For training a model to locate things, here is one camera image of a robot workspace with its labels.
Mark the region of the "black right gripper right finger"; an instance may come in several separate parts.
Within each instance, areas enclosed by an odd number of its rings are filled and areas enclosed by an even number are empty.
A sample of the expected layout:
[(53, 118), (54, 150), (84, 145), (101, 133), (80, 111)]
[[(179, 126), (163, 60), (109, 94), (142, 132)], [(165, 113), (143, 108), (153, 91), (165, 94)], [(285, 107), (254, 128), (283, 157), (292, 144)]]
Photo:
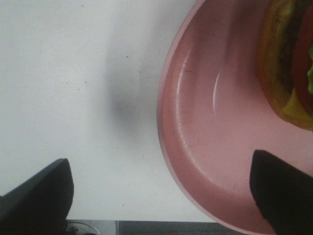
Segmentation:
[(276, 232), (313, 230), (313, 178), (265, 150), (255, 150), (250, 191)]

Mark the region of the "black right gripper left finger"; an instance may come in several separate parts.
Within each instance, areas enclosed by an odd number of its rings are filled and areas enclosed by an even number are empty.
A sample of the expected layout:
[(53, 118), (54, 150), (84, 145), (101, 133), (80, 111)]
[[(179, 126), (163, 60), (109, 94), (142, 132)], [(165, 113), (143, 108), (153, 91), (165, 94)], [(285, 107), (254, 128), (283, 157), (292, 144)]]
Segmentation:
[(74, 184), (68, 159), (57, 159), (1, 196), (2, 235), (61, 235), (72, 205)]

